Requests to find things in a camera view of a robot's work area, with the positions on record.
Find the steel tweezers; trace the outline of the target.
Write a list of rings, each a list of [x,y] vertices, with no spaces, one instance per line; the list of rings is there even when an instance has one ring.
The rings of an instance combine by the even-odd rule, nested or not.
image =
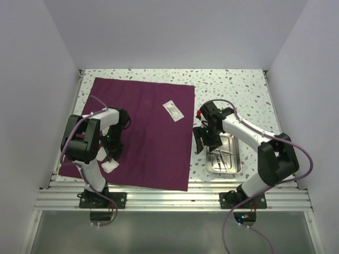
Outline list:
[[[218,149],[218,152],[221,156],[222,163],[225,166],[226,172],[229,173],[231,170],[231,156],[233,155],[233,153],[222,149]]]

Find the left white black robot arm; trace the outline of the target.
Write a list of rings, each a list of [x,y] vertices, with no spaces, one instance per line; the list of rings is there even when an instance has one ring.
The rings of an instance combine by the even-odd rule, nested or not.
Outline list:
[[[85,182],[85,190],[92,192],[91,201],[106,207],[110,194],[104,189],[107,182],[101,173],[97,154],[102,147],[108,159],[122,153],[121,133],[131,124],[128,112],[122,108],[106,107],[89,115],[68,118],[60,145],[61,165],[75,165]]]

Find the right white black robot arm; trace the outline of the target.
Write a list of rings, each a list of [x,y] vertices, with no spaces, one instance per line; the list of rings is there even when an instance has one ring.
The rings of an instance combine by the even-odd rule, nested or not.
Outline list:
[[[221,135],[229,133],[240,138],[257,153],[257,173],[229,192],[227,199],[240,207],[249,207],[255,195],[276,186],[299,170],[299,162],[290,137],[266,134],[263,129],[242,119],[231,107],[219,109],[213,101],[203,104],[197,111],[200,127],[193,128],[197,153],[203,148],[214,152],[222,147]]]

